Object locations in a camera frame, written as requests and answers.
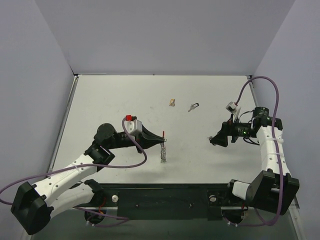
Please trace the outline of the red handle spring keyring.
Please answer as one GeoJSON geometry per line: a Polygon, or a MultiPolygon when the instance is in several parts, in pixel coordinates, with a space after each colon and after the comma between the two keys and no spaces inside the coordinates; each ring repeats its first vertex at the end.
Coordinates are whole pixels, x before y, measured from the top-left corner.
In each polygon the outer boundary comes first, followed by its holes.
{"type": "Polygon", "coordinates": [[[167,162],[167,158],[166,158],[166,135],[165,135],[165,131],[163,130],[162,131],[162,138],[163,138],[163,142],[160,144],[161,146],[161,150],[160,150],[160,162],[163,164],[163,163],[166,163],[167,162]]]}

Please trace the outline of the key with black tag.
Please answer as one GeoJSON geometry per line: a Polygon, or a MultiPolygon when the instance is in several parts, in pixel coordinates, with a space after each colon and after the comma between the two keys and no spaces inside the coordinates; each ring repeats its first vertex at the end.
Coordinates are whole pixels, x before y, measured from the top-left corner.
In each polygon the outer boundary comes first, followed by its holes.
{"type": "Polygon", "coordinates": [[[190,106],[188,112],[190,112],[190,111],[194,110],[195,108],[199,107],[199,105],[200,105],[199,103],[194,103],[194,104],[192,104],[192,105],[190,106]]]}

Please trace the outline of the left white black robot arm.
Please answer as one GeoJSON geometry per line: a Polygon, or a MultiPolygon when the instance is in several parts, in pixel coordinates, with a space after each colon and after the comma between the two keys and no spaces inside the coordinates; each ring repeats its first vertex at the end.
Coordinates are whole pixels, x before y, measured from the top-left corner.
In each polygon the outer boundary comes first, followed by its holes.
{"type": "Polygon", "coordinates": [[[110,123],[100,125],[91,146],[75,161],[63,169],[53,171],[47,178],[34,184],[24,181],[15,194],[11,213],[28,235],[42,230],[56,215],[89,203],[99,205],[103,200],[103,190],[96,181],[82,179],[110,167],[115,158],[112,149],[135,146],[141,154],[155,145],[165,142],[147,130],[137,119],[122,120],[122,132],[110,123]]]}

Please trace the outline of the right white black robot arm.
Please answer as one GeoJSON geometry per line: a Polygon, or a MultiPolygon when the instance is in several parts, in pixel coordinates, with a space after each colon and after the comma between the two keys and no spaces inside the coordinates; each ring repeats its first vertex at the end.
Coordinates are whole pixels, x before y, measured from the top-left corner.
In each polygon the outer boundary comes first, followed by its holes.
{"type": "Polygon", "coordinates": [[[299,190],[299,180],[293,178],[287,167],[283,150],[283,124],[281,119],[269,115],[266,107],[255,107],[249,122],[241,122],[240,106],[230,103],[231,113],[220,131],[209,138],[214,146],[227,147],[238,138],[256,138],[261,157],[261,172],[251,182],[231,180],[223,192],[224,201],[230,205],[242,199],[248,207],[284,215],[299,190]]]}

